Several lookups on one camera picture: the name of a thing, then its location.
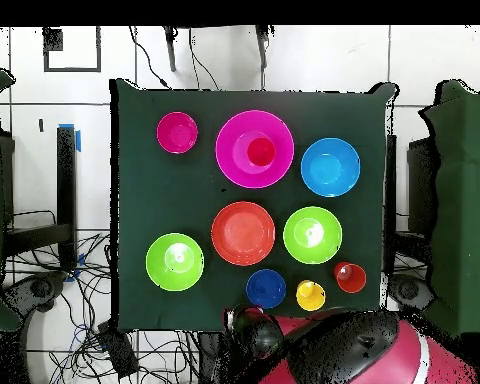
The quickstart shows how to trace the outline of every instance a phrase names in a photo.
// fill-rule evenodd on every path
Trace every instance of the bowl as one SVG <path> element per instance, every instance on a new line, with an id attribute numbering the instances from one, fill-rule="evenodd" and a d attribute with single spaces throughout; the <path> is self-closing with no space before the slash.
<path id="1" fill-rule="evenodd" d="M 297 303 L 305 311 L 316 311 L 325 303 L 325 291 L 313 281 L 301 281 L 297 286 Z"/>
<path id="2" fill-rule="evenodd" d="M 334 277 L 340 289 L 346 293 L 357 293 L 366 284 L 364 269 L 348 262 L 340 262 L 334 267 Z"/>
<path id="3" fill-rule="evenodd" d="M 157 238 L 146 254 L 148 276 L 164 290 L 182 291 L 192 287 L 203 269 L 203 251 L 185 234 L 170 233 Z"/>
<path id="4" fill-rule="evenodd" d="M 336 197 L 354 187 L 361 164 L 349 143 L 339 138 L 322 138 L 306 150 L 300 169 L 304 183 L 312 192 Z"/>
<path id="5" fill-rule="evenodd" d="M 293 160 L 293 137 L 277 116 L 248 110 L 229 119 L 215 143 L 222 173 L 245 188 L 268 187 L 279 181 Z"/>
<path id="6" fill-rule="evenodd" d="M 341 246 L 338 219 L 327 209 L 308 206 L 286 221 L 283 242 L 288 253 L 304 264 L 321 264 L 331 259 Z"/>
<path id="7" fill-rule="evenodd" d="M 245 286 L 249 301 L 263 309 L 275 308 L 286 296 L 284 278 L 271 269 L 260 269 L 251 275 Z"/>
<path id="8" fill-rule="evenodd" d="M 275 240 L 274 221 L 256 203 L 231 203 L 212 223 L 212 243 L 217 253 L 234 265 L 253 265 L 265 258 Z"/>
<path id="9" fill-rule="evenodd" d="M 185 153 L 197 140 L 197 125 L 186 113 L 171 112 L 158 123 L 156 138 L 169 153 Z"/>

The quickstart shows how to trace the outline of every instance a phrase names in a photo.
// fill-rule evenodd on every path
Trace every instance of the floor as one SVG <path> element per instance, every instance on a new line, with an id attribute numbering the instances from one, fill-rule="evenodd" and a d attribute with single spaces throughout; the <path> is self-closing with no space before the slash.
<path id="1" fill-rule="evenodd" d="M 63 27 L 63 51 L 50 52 L 50 67 L 95 67 L 95 27 Z M 189 49 L 189 31 L 180 30 L 174 49 L 177 71 L 169 68 L 165 34 L 161 27 L 138 27 L 137 41 L 148 52 L 152 69 L 173 88 L 196 88 Z M 480 26 L 275 26 L 267 47 L 265 89 L 336 90 L 366 92 L 383 81 L 396 83 L 400 94 L 394 110 L 397 149 L 397 210 L 408 212 L 407 145 L 428 136 L 418 111 L 433 102 L 436 85 L 445 79 L 463 79 L 480 91 Z M 56 210 L 56 128 L 73 123 L 81 132 L 77 152 L 78 238 L 84 240 L 109 232 L 110 194 L 110 94 L 109 78 L 125 78 L 140 87 L 161 88 L 151 73 L 144 52 L 137 48 L 128 27 L 101 28 L 101 72 L 44 72 L 41 28 L 0 28 L 0 68 L 16 78 L 12 88 L 0 94 L 0 120 L 16 140 L 14 163 L 15 212 Z M 254 26 L 192 30 L 197 58 L 208 67 L 220 89 L 260 89 L 260 56 Z M 196 62 L 201 88 L 214 89 L 208 74 Z M 49 224 L 49 214 L 18 216 L 16 227 Z M 405 230 L 405 216 L 398 216 Z M 92 242 L 80 247 L 86 253 Z M 22 259 L 8 262 L 5 284 L 31 270 Z M 87 263 L 107 265 L 103 249 L 94 250 Z M 82 273 L 89 283 L 93 276 Z M 110 316 L 110 280 L 99 280 L 101 293 L 93 295 L 96 321 Z M 75 320 L 84 307 L 75 282 L 65 283 L 64 295 Z M 29 330 L 28 363 L 33 384 L 48 384 L 58 361 L 74 351 L 75 327 L 68 304 L 58 299 L 55 307 L 36 313 Z M 146 370 L 180 369 L 185 359 L 175 332 L 134 332 L 134 350 Z M 153 346 L 160 346 L 153 354 Z M 100 362 L 100 373 L 110 369 Z M 165 373 L 172 382 L 190 384 L 189 367 L 181 373 Z M 146 371 L 128 378 L 102 377 L 102 384 L 162 384 Z M 99 384 L 97 379 L 78 379 L 72 384 Z"/>

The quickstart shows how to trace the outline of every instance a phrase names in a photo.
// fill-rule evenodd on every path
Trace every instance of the dark blue bowl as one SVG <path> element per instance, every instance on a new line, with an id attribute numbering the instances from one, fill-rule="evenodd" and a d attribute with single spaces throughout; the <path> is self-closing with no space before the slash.
<path id="1" fill-rule="evenodd" d="M 263 309 L 275 308 L 286 296 L 286 284 L 277 272 L 260 269 L 251 275 L 245 291 L 252 304 Z"/>
<path id="2" fill-rule="evenodd" d="M 361 172 L 359 155 L 339 138 L 322 138 L 302 156 L 300 172 L 308 188 L 324 197 L 345 194 L 356 184 Z"/>

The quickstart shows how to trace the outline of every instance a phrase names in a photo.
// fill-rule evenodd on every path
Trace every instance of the pink bowl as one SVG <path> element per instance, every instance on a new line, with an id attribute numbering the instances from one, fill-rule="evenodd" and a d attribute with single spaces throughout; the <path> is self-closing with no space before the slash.
<path id="1" fill-rule="evenodd" d="M 197 125 L 186 113 L 171 112 L 158 123 L 156 138 L 169 153 L 185 153 L 197 140 Z"/>
<path id="2" fill-rule="evenodd" d="M 293 160 L 293 138 L 286 124 L 262 110 L 233 116 L 217 136 L 215 155 L 223 174 L 245 188 L 279 181 Z"/>

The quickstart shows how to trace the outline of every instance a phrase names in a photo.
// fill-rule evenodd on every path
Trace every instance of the lime green bowl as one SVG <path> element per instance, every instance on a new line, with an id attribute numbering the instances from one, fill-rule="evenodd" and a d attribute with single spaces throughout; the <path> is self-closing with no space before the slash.
<path id="1" fill-rule="evenodd" d="M 185 234 L 165 234 L 151 245 L 146 254 L 146 271 L 157 286 L 168 291 L 192 287 L 204 269 L 203 251 Z"/>
<path id="2" fill-rule="evenodd" d="M 321 264 L 341 246 L 341 225 L 327 209 L 308 206 L 294 212 L 283 230 L 286 250 L 304 264 Z"/>

